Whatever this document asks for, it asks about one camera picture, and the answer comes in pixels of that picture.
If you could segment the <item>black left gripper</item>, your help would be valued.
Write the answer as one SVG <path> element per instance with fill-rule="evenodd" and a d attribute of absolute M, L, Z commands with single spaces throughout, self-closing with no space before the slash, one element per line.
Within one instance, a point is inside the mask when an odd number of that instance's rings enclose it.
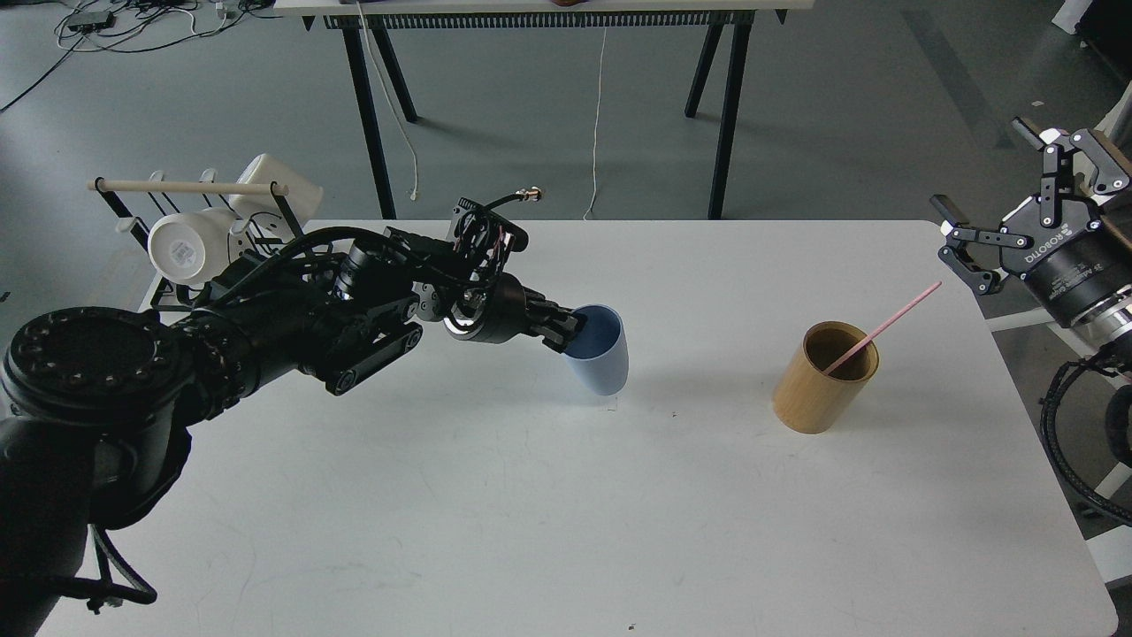
<path fill-rule="evenodd" d="M 521 334 L 540 338 L 554 352 L 565 352 L 588 321 L 586 315 L 549 301 L 508 273 L 494 283 L 481 305 L 473 310 L 453 305 L 441 319 L 452 337 L 461 342 L 501 344 Z"/>

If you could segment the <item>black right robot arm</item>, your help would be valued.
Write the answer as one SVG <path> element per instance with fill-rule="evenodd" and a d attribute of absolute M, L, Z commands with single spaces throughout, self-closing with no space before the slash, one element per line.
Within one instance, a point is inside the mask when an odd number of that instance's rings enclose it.
<path fill-rule="evenodd" d="M 997 294 L 1007 277 L 1015 277 L 1052 321 L 1091 346 L 1090 356 L 1055 372 L 1040 402 L 1038 434 L 1060 479 L 1091 510 L 1127 525 L 1127 508 L 1099 494 L 1067 463 L 1058 410 L 1084 372 L 1129 376 L 1131 249 L 1120 229 L 1129 219 L 1129 161 L 1094 128 L 1039 130 L 1022 117 L 1012 127 L 1041 154 L 1036 193 L 996 229 L 970 225 L 945 195 L 931 197 L 943 219 L 945 246 L 938 256 L 976 295 Z"/>

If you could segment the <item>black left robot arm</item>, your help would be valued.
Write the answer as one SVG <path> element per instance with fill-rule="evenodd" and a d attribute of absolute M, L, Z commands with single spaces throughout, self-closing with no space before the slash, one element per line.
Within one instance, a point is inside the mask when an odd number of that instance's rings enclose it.
<path fill-rule="evenodd" d="M 444 322 L 453 338 L 520 334 L 563 352 L 589 326 L 505 265 L 528 233 L 463 201 L 445 239 L 335 226 L 271 257 L 241 253 L 187 316 L 74 307 L 12 335 L 3 358 L 5 636 L 33 636 L 61 597 L 93 612 L 157 592 L 109 531 L 149 515 L 181 475 L 190 427 L 288 372 L 343 395 Z"/>

